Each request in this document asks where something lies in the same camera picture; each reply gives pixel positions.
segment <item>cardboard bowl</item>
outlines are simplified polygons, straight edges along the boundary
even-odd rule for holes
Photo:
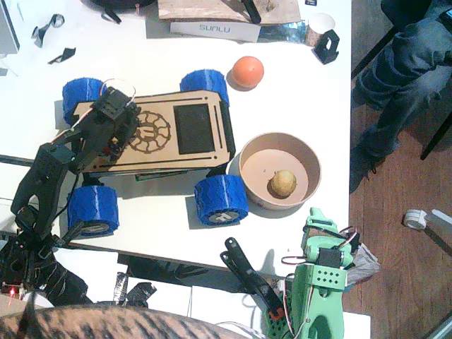
[[[297,187],[288,197],[280,197],[270,180],[280,170],[297,178]],[[248,197],[267,210],[287,210],[301,205],[316,192],[321,166],[316,153],[303,141],[285,133],[266,133],[251,139],[239,158],[239,172]]]

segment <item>black bracket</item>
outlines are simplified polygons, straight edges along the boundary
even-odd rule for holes
[[[337,52],[339,45],[339,37],[335,33],[334,30],[329,30],[325,32],[319,42],[317,42],[316,48],[314,49],[314,53],[320,59],[322,64],[328,64],[332,61],[335,61],[339,55]]]
[[[235,274],[249,294],[261,297],[274,321],[283,318],[283,303],[271,286],[251,267],[237,240],[228,238],[225,245],[227,251],[220,254],[223,263]]]

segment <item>green robotic arm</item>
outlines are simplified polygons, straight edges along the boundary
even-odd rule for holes
[[[313,231],[325,235],[310,236]],[[311,208],[302,241],[306,261],[297,266],[292,291],[287,293],[291,322],[268,319],[269,338],[344,338],[342,293],[345,268],[353,262],[350,241],[355,235],[344,237],[332,220]]]

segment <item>black display screen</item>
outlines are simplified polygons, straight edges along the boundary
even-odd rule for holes
[[[174,106],[174,116],[179,154],[215,150],[207,104]]]

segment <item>3d printed tire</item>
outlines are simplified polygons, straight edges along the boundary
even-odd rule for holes
[[[195,186],[198,218],[204,225],[229,225],[248,215],[245,185],[240,177],[216,175]]]
[[[103,82],[94,78],[79,78],[69,81],[63,87],[63,117],[64,121],[72,125],[73,109],[80,101],[95,101]]]
[[[213,69],[202,69],[187,74],[180,83],[181,91],[211,90],[217,92],[229,106],[225,77]]]
[[[84,186],[73,192],[68,205],[68,228],[82,220],[84,237],[112,233],[119,226],[116,191],[105,186]]]

